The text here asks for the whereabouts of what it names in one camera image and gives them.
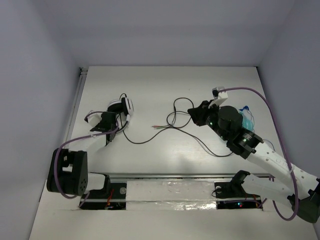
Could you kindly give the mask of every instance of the black wire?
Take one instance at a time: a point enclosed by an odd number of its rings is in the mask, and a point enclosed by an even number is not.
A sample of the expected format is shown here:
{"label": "black wire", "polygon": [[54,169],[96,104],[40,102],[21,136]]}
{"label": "black wire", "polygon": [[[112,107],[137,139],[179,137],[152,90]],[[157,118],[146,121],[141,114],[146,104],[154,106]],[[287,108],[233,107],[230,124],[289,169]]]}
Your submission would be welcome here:
{"label": "black wire", "polygon": [[[175,99],[174,102],[173,102],[173,112],[171,112],[171,113],[166,117],[166,123],[167,123],[167,125],[159,126],[159,127],[170,127],[170,126],[173,127],[173,126],[175,125],[175,123],[176,123],[176,120],[177,120],[177,113],[189,114],[189,113],[187,113],[187,112],[185,112],[185,111],[177,111],[176,101],[178,101],[178,100],[180,100],[180,99],[186,99],[186,100],[190,101],[190,103],[192,104],[192,108],[195,107],[194,102],[193,102],[192,100],[190,100],[189,98],[187,98],[187,97],[178,97],[178,98]],[[174,114],[174,116],[173,116],[172,122],[169,123],[168,118],[169,118],[172,114]],[[179,127],[176,127],[176,128],[179,128],[179,129],[184,128],[185,126],[188,125],[188,123],[190,123],[190,121],[191,121],[191,117],[190,117],[189,121],[188,121],[185,125],[179,126]]]}
{"label": "black wire", "polygon": [[189,114],[189,113],[186,112],[186,111],[173,111],[173,112],[171,112],[171,113],[166,117],[166,123],[168,124],[168,125],[166,125],[166,126],[168,126],[168,127],[174,127],[174,128],[176,128],[176,129],[182,129],[182,128],[184,128],[185,126],[187,126],[187,125],[190,123],[191,117],[190,117],[189,120],[186,122],[186,124],[183,125],[183,126],[173,126],[173,124],[171,125],[171,124],[169,123],[168,118],[169,118],[172,114],[174,114],[174,115],[176,116],[177,113]]}
{"label": "black wire", "polygon": [[125,97],[127,97],[127,94],[122,93],[122,94],[120,95],[120,97],[119,97],[120,100],[121,100],[121,97],[122,97],[123,94],[124,94]]}
{"label": "black wire", "polygon": [[161,132],[163,132],[163,131],[165,131],[165,130],[168,130],[168,129],[178,130],[178,131],[180,131],[180,132],[182,132],[182,133],[184,133],[184,134],[189,135],[190,137],[193,137],[194,139],[197,139],[197,140],[198,140],[200,143],[202,143],[203,146],[205,146],[205,148],[206,148],[212,155],[214,155],[215,157],[225,158],[225,157],[230,156],[230,155],[233,153],[233,152],[231,152],[231,153],[229,153],[229,154],[227,154],[227,155],[218,155],[218,154],[214,153],[213,151],[211,151],[211,150],[209,149],[209,147],[208,147],[200,138],[198,138],[197,136],[192,135],[192,134],[190,134],[190,133],[188,133],[188,132],[186,132],[186,131],[183,131],[183,130],[181,130],[181,129],[177,128],[177,127],[174,127],[174,126],[168,126],[168,127],[164,128],[164,129],[160,130],[159,132],[157,132],[157,133],[156,133],[153,137],[151,137],[150,139],[148,139],[148,140],[146,140],[146,141],[142,141],[142,142],[134,142],[134,141],[130,140],[130,139],[128,138],[128,136],[126,135],[125,131],[123,131],[123,134],[124,134],[125,138],[126,138],[130,143],[140,145],[140,144],[146,144],[146,143],[150,142],[152,139],[154,139],[154,138],[155,138],[157,135],[159,135]]}
{"label": "black wire", "polygon": [[[175,120],[172,121],[172,123],[171,123],[172,125],[169,123],[168,118],[169,118],[169,116],[172,115],[172,114],[174,114],[174,117],[173,117],[173,118],[177,118],[177,113],[188,114],[188,113],[185,112],[185,111],[177,111],[176,106],[175,106],[175,103],[176,103],[176,101],[179,100],[179,99],[187,99],[187,100],[189,100],[189,101],[191,102],[192,107],[193,107],[193,108],[195,107],[195,106],[194,106],[194,103],[193,103],[189,98],[179,97],[179,98],[177,98],[176,100],[174,100],[174,102],[173,102],[173,109],[174,109],[174,111],[171,112],[171,113],[166,117],[166,122],[168,123],[167,127],[166,127],[166,126],[159,126],[159,127],[165,127],[165,128],[164,128],[164,129],[161,129],[161,130],[160,130],[159,132],[157,132],[153,137],[151,137],[150,139],[148,139],[148,140],[146,140],[146,141],[134,142],[134,141],[132,141],[132,140],[130,140],[130,139],[128,138],[128,136],[126,135],[125,131],[122,131],[123,134],[124,134],[124,136],[125,136],[125,138],[126,138],[130,143],[132,143],[132,144],[141,145],[141,144],[146,144],[146,143],[150,142],[152,139],[154,139],[156,136],[158,136],[160,133],[162,133],[162,132],[165,131],[165,130],[175,129],[175,130],[178,130],[178,131],[180,131],[180,132],[182,132],[182,133],[184,133],[184,134],[187,134],[187,135],[189,135],[190,137],[198,140],[198,141],[199,141],[200,143],[202,143],[203,146],[204,146],[212,155],[214,155],[215,157],[225,158],[225,157],[228,157],[228,156],[230,156],[231,154],[233,154],[233,152],[231,152],[231,153],[229,153],[229,154],[227,154],[227,155],[218,155],[218,154],[214,153],[213,151],[211,151],[211,150],[209,149],[209,147],[208,147],[200,138],[198,138],[197,136],[192,135],[192,134],[190,134],[190,133],[188,133],[188,132],[186,132],[186,131],[181,130],[181,128],[184,128],[186,125],[188,125],[188,123],[189,123],[190,120],[191,120],[191,117],[190,117],[190,119],[188,120],[188,122],[187,122],[185,125],[180,126],[180,127],[174,127],[174,126],[173,126],[173,124],[176,122]],[[123,126],[123,123],[122,123],[121,114],[119,114],[118,117],[120,117],[120,124],[121,124],[121,129],[122,129],[124,126]]]}

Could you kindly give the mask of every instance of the black plastic housing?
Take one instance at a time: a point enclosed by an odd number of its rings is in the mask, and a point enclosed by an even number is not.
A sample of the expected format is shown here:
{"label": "black plastic housing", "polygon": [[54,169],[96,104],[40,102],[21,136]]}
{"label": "black plastic housing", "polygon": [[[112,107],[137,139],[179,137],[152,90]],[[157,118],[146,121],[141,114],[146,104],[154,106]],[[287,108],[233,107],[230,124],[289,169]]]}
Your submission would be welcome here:
{"label": "black plastic housing", "polygon": [[[54,162],[58,149],[53,152],[50,170],[46,182],[49,192],[58,193],[54,176]],[[65,171],[72,165],[72,171]],[[88,160],[85,151],[69,151],[62,149],[57,159],[58,181],[65,194],[82,196],[88,185]]]}

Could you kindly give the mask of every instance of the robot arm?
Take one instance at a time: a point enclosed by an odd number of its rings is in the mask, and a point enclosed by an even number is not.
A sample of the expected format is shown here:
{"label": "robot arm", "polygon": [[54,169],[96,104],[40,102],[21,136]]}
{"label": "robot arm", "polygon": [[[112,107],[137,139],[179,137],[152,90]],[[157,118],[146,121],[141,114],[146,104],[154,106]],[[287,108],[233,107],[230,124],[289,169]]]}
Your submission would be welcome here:
{"label": "robot arm", "polygon": [[[188,109],[193,122],[209,126],[236,155],[254,163],[281,183],[259,178],[241,170],[231,182],[219,189],[217,198],[229,198],[238,193],[257,194],[295,208],[294,184],[286,160],[271,149],[261,137],[242,127],[243,116],[232,106],[222,106],[228,96],[213,89],[214,100],[203,101],[199,107]],[[317,222],[320,215],[319,179],[292,164],[298,189],[297,215],[307,222]]]}

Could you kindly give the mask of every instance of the purple cable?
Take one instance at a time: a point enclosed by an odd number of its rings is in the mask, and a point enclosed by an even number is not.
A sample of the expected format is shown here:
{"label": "purple cable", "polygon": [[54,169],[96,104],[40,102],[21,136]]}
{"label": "purple cable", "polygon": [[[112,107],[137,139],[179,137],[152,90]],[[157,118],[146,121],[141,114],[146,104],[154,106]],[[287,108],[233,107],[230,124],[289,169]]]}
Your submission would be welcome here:
{"label": "purple cable", "polygon": [[86,135],[86,136],[80,136],[80,137],[77,137],[77,138],[74,138],[74,139],[71,139],[69,141],[66,141],[65,143],[63,143],[59,148],[58,150],[56,151],[56,154],[55,154],[55,158],[54,158],[54,163],[53,163],[53,174],[54,174],[54,181],[55,181],[55,185],[59,191],[59,193],[61,193],[62,196],[64,196],[66,199],[74,199],[76,198],[77,196],[68,196],[64,193],[64,191],[62,190],[61,186],[60,186],[60,183],[59,183],[59,180],[58,180],[58,157],[59,157],[59,154],[62,150],[62,148],[69,144],[69,143],[72,143],[74,141],[78,141],[78,140],[82,140],[82,139],[89,139],[93,136],[102,136],[102,135],[109,135],[109,134],[114,134],[118,131],[119,127],[118,127],[118,124],[116,126],[116,128],[112,131],[106,131],[106,132],[101,132],[101,133],[96,133],[96,134],[92,134],[92,135]]}
{"label": "purple cable", "polygon": [[297,182],[296,182],[295,173],[294,173],[294,171],[291,171],[292,170],[292,163],[291,163],[289,157],[287,156],[285,145],[284,145],[283,140],[282,140],[283,138],[282,138],[282,135],[281,135],[281,133],[280,133],[280,131],[278,129],[276,117],[273,114],[272,108],[271,108],[270,104],[268,103],[267,99],[264,96],[262,96],[260,92],[254,90],[252,88],[249,88],[249,87],[243,87],[243,86],[241,86],[241,87],[231,87],[231,88],[226,88],[226,89],[219,90],[218,93],[232,91],[232,90],[248,90],[248,91],[254,92],[255,94],[259,95],[260,98],[262,98],[262,100],[265,102],[265,104],[269,108],[269,111],[270,111],[270,114],[271,114],[271,118],[272,118],[273,123],[274,123],[274,128],[275,128],[275,131],[276,131],[276,133],[278,135],[280,146],[281,146],[281,149],[283,151],[283,156],[284,156],[284,158],[286,160],[286,163],[288,165],[288,168],[289,168],[289,171],[290,171],[290,175],[291,175],[292,181],[293,181],[295,205],[294,205],[294,211],[293,211],[292,216],[289,217],[289,218],[285,218],[284,216],[282,216],[281,213],[279,212],[279,209],[277,208],[276,202],[275,201],[272,201],[272,202],[273,202],[275,211],[279,214],[279,216],[285,221],[291,221],[292,219],[294,219],[296,217],[296,215],[298,213],[298,209],[299,209],[298,186],[297,186]]}
{"label": "purple cable", "polygon": [[79,204],[79,208],[82,207],[82,205],[83,205],[83,204],[85,203],[85,201],[88,199],[89,195],[90,195],[90,191],[86,194],[86,196],[84,197],[83,201]]}

